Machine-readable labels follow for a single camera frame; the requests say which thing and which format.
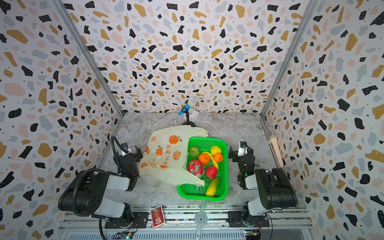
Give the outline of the orange tangerine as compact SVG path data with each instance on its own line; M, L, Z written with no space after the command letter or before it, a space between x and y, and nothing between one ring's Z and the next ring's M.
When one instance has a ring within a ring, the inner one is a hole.
M216 153L214 155L214 160L215 160L216 163L222 162L223 159L224 159L224 157L223 157L223 155L221 153Z
M210 162L210 160L211 160L211 158L210 158L210 156L207 153L202 153L202 154L199 155L199 161L203 165L207 165Z

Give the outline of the red apple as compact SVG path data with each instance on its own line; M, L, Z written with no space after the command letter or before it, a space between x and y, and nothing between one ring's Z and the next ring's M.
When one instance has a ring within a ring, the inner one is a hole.
M218 174L218 170L214 167L214 166L209 166L207 169L206 169L206 177L213 180L214 178L216 178L217 174Z

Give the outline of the cream plastic bag orange print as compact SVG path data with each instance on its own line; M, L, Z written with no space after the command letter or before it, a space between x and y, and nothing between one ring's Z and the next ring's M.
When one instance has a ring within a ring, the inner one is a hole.
M140 175L149 175L173 186L203 186L204 180L187 171L189 139L207 137L208 131L191 126L175 126L153 132L140 161Z

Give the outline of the pink dragon fruit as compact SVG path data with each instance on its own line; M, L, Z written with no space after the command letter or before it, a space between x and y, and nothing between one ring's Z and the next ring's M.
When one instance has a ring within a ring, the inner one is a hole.
M199 179L202 179L205 174L203 163L197 159L193 159L188 163L187 171Z

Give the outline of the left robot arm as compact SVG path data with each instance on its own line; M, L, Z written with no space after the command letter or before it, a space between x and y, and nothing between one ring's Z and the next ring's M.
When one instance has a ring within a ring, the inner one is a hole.
M139 226L126 203L108 199L105 192L130 192L134 189L139 175L137 163L143 158L140 148L136 152L127 150L125 155L114 153L118 173L97 168L80 171L59 198L58 208L78 217L92 217L107 220L106 228L129 228Z

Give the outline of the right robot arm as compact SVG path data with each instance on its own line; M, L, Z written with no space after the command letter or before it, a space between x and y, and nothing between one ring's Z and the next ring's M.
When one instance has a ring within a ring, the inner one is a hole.
M296 193L284 170L258 168L254 150L245 141L240 142L237 151L230 148L229 159L239 166L239 186L243 190L257 190L259 193L254 200L245 202L241 211L228 212L229 227L268 227L268 213L297 205Z

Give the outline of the yellow banana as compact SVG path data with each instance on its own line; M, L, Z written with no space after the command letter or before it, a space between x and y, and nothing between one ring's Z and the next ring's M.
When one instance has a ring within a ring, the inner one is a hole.
M219 165L215 161L214 156L210 152L203 152L203 154L207 154L210 157L211 161L213 162L214 167L218 170L219 169Z

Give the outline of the yellow lemon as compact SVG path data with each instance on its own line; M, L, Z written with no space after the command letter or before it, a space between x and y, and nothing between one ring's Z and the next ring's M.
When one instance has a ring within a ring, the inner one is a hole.
M221 154L222 153L222 150L221 148L219 148L218 146L213 146L211 147L210 149L210 153L215 156L216 154Z

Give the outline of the beige wooden pestle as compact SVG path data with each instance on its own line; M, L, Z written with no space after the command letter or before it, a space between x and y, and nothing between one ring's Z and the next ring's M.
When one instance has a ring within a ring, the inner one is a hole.
M275 135L270 136L270 143L271 143L273 150L274 150L274 153L276 155L276 159L278 161L278 166L279 166L279 168L282 168L284 166L284 162L283 162L283 158L282 158L280 148L278 145L278 139Z

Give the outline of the green plastic basket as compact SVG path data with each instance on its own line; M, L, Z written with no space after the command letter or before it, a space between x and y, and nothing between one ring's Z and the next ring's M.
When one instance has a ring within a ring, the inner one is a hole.
M220 202L229 192L227 144L220 139L190 138L186 163L188 173L204 182L203 186L184 184L177 187L181 197L190 200Z

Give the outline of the green spiky fruit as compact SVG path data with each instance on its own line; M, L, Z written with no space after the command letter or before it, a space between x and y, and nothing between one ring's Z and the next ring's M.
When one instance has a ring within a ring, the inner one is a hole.
M189 155L193 158L198 158L200 155L200 149L197 146L191 146L189 148Z

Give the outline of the red playing card box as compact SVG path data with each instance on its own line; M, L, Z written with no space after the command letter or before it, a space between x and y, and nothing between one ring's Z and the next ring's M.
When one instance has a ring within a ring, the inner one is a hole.
M153 228L158 228L165 224L164 211L162 206L157 206L150 210L152 226Z

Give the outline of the black microphone stand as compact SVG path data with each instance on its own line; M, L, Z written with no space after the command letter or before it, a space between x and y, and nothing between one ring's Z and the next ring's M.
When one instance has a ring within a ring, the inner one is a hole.
M190 121L190 113L188 109L183 109L182 113L186 115L186 121L182 125L188 125L191 127L196 127L196 124Z

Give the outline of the round metal mounting plate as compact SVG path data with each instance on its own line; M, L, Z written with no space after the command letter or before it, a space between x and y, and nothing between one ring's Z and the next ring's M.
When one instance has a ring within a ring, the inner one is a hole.
M204 213L204 212L198 212L195 214L195 218L194 218L194 221L195 221L195 224L198 226L198 227L203 227L207 224L208 222L208 217L207 217L207 214Z

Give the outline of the blue toy microphone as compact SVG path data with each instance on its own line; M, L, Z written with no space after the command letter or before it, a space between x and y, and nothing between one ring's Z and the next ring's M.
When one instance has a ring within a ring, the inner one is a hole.
M191 107L194 107L196 103L197 100L195 98L190 98L186 105L179 111L178 115L181 116L182 114L186 113Z

